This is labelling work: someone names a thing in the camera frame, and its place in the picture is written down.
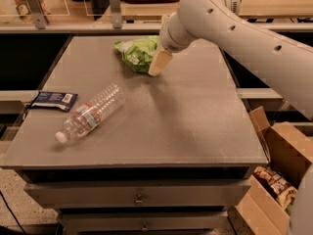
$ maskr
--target open cardboard box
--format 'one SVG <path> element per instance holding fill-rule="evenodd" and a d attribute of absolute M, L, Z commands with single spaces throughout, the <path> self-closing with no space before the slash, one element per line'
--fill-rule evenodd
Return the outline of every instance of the open cardboard box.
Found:
<path fill-rule="evenodd" d="M 263 108 L 249 113 L 257 135 L 265 141 L 270 164 L 298 188 L 313 162 L 313 141 L 288 122 L 270 126 Z M 236 209 L 255 235 L 286 235 L 290 217 L 254 176 L 251 187 Z"/>

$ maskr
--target white bottle cap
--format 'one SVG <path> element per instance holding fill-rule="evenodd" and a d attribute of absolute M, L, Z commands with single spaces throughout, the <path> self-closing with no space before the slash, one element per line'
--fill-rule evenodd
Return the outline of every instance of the white bottle cap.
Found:
<path fill-rule="evenodd" d="M 65 144 L 68 140 L 64 133 L 58 131 L 56 133 L 56 138 L 59 140 L 60 143 Z"/>

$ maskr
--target clear water bottle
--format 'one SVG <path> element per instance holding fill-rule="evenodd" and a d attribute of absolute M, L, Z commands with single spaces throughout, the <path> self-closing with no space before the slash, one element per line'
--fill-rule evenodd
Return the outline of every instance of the clear water bottle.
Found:
<path fill-rule="evenodd" d="M 56 133 L 56 138 L 65 144 L 70 139 L 84 137 L 124 102 L 125 96 L 120 87 L 110 85 L 71 112 L 63 123 L 63 129 Z"/>

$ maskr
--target green plastic bag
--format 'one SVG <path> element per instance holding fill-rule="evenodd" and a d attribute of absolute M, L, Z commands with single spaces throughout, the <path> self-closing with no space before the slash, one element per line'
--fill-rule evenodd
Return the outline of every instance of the green plastic bag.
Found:
<path fill-rule="evenodd" d="M 157 49 L 158 36 L 152 35 L 129 42 L 115 42 L 123 62 L 135 72 L 148 73 Z"/>

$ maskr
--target drawer handle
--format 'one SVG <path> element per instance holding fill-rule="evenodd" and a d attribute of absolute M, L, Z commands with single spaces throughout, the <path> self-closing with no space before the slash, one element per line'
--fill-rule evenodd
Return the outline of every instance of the drawer handle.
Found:
<path fill-rule="evenodd" d="M 141 231 L 144 231 L 144 232 L 149 231 L 149 229 L 146 225 L 146 222 L 143 223 L 143 227 L 141 228 Z"/>
<path fill-rule="evenodd" d="M 137 195 L 137 200 L 134 201 L 136 206 L 143 206 L 145 201 L 142 200 L 142 196 L 140 194 Z"/>

